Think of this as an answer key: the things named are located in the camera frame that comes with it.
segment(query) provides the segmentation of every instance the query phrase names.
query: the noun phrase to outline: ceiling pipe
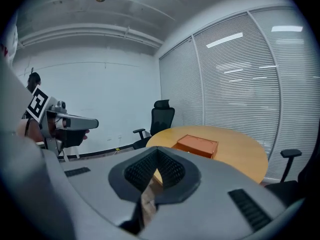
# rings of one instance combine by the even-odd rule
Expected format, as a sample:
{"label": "ceiling pipe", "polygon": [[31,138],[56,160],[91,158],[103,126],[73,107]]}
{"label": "ceiling pipe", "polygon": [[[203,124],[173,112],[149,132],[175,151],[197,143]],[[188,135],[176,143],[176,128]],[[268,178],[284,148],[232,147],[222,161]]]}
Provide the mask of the ceiling pipe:
{"label": "ceiling pipe", "polygon": [[50,40],[74,36],[109,36],[126,38],[157,49],[164,43],[151,35],[130,28],[96,23],[77,23],[50,27],[25,35],[19,38],[19,42],[22,46],[27,47]]}

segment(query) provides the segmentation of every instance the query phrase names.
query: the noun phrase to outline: black vent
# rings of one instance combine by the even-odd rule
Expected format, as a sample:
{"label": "black vent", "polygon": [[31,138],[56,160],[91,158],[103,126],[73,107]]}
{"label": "black vent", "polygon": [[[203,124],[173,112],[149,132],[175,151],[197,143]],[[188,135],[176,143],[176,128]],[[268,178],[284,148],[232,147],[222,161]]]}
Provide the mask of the black vent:
{"label": "black vent", "polygon": [[168,189],[179,183],[186,174],[184,166],[161,151],[158,152],[157,158],[163,189]]}
{"label": "black vent", "polygon": [[124,171],[124,177],[141,192],[145,191],[150,179],[157,169],[157,151],[128,166]]}
{"label": "black vent", "polygon": [[236,189],[228,194],[254,231],[271,222],[270,217],[243,189]]}
{"label": "black vent", "polygon": [[90,172],[90,169],[88,167],[82,167],[82,168],[78,168],[78,169],[74,169],[74,170],[67,170],[64,173],[67,177],[72,177],[72,176],[84,174],[87,172]]}

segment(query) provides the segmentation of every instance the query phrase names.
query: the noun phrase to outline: white wall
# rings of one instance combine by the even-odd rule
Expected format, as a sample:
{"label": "white wall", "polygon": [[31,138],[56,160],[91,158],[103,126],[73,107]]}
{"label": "white wall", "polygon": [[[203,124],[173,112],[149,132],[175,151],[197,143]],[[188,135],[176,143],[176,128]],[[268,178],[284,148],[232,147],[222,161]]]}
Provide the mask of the white wall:
{"label": "white wall", "polygon": [[223,0],[215,3],[176,28],[156,52],[155,57],[160,58],[191,34],[221,18],[257,7],[277,5],[292,6],[294,3],[291,0]]}
{"label": "white wall", "polygon": [[99,120],[99,127],[91,130],[79,147],[67,150],[68,155],[99,152],[138,141],[139,135],[132,131],[150,129],[151,109],[160,99],[154,57],[139,53],[139,47],[113,48],[109,39],[108,45],[101,39],[96,43],[92,38],[89,43],[75,40],[60,39],[19,50],[14,72],[27,85],[33,67],[41,77],[41,86],[49,95],[65,101],[69,114]]}

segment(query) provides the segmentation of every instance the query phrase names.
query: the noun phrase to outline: window blinds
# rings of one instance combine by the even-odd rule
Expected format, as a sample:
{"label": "window blinds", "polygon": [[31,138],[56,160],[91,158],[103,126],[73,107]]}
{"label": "window blinds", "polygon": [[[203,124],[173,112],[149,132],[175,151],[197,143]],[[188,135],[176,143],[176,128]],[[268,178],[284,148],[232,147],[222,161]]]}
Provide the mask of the window blinds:
{"label": "window blinds", "polygon": [[159,65],[162,99],[175,109],[172,127],[202,125],[202,86],[191,37],[160,58]]}
{"label": "window blinds", "polygon": [[278,63],[281,119],[267,178],[281,179],[287,159],[281,150],[299,149],[286,180],[296,180],[307,164],[318,135],[320,62],[318,46],[302,17],[290,8],[252,11]]}
{"label": "window blinds", "polygon": [[279,122],[279,83],[257,26],[248,14],[240,14],[194,39],[203,78],[205,124],[247,134],[269,154]]}

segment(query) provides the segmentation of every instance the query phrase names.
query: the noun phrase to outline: black rubber pad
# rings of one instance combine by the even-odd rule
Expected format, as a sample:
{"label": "black rubber pad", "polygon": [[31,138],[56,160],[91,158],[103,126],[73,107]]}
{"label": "black rubber pad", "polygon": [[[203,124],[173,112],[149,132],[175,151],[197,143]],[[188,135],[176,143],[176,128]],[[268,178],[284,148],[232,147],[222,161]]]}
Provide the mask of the black rubber pad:
{"label": "black rubber pad", "polygon": [[87,172],[90,172],[90,169],[88,167],[81,167],[81,168],[74,169],[74,170],[67,170],[64,173],[65,173],[65,175],[67,177],[72,177],[72,176],[76,176],[76,175],[79,175],[79,174],[84,174],[84,173],[87,173]]}
{"label": "black rubber pad", "polygon": [[271,222],[270,217],[243,189],[236,189],[228,194],[254,231]]}

